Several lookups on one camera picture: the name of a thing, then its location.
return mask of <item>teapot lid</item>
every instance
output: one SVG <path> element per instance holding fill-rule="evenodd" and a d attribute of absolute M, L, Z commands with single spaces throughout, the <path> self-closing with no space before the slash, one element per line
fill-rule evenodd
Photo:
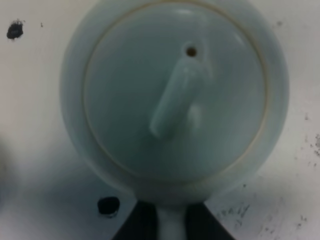
<path fill-rule="evenodd" d="M 217 175 L 258 138 L 268 77 L 255 40 L 212 5 L 152 2 L 107 26 L 85 69 L 90 132 L 133 176 Z"/>

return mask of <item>ceramic teapot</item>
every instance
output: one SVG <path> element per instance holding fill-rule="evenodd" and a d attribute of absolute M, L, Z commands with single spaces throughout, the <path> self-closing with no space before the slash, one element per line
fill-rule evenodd
<path fill-rule="evenodd" d="M 107 184 L 162 216 L 233 187 L 267 159 L 289 99 L 271 29 L 244 0 L 103 0 L 65 52 L 66 129 Z"/>

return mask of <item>white surface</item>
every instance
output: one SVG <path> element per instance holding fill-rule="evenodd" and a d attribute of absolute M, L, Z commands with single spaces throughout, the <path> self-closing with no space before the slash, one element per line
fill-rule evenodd
<path fill-rule="evenodd" d="M 79 160 L 59 109 L 64 50 L 96 2 L 0 1 L 0 138 L 16 182 L 13 197 L 0 209 L 1 240 L 109 239 L 134 204 L 120 196 L 118 217 L 97 215 L 97 200 L 118 193 Z M 320 134 L 320 2 L 251 2 L 273 26 L 287 59 L 288 117 L 277 147 L 246 187 L 208 205 L 239 240 L 317 240 L 320 158 L 314 151 Z M 26 21 L 24 35 L 12 42 L 6 33 L 17 18 Z"/>

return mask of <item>black object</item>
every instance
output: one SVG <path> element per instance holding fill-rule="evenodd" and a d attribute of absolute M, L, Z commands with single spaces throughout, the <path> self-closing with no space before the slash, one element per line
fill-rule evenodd
<path fill-rule="evenodd" d="M 24 26 L 23 22 L 20 21 L 19 19 L 16 21 L 13 21 L 8 29 L 8 32 L 6 33 L 6 37 L 11 40 L 20 38 L 22 34 L 24 34 L 23 26 Z"/>
<path fill-rule="evenodd" d="M 154 205 L 138 202 L 112 240 L 157 240 L 157 212 Z M 235 240 L 203 204 L 187 208 L 188 240 Z"/>
<path fill-rule="evenodd" d="M 105 215 L 108 218 L 113 218 L 118 213 L 120 201 L 115 196 L 105 197 L 98 201 L 97 206 L 101 215 Z"/>

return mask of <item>white countertop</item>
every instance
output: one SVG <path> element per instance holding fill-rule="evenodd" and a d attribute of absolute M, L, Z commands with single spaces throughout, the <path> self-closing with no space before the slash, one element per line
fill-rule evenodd
<path fill-rule="evenodd" d="M 0 148 L 5 150 L 0 158 L 12 172 L 10 187 L 2 188 L 0 195 L 5 202 L 0 208 L 1 240 L 109 239 L 135 204 L 79 160 L 59 108 L 64 50 L 97 1 L 0 1 Z M 207 205 L 238 240 L 317 240 L 320 1 L 251 2 L 273 26 L 287 59 L 287 121 L 263 167 Z M 13 42 L 6 34 L 18 18 L 25 21 L 24 34 Z M 7 192 L 8 199 L 3 197 Z M 121 200 L 118 216 L 98 216 L 97 200 L 112 195 Z M 246 207 L 245 215 L 238 214 Z"/>

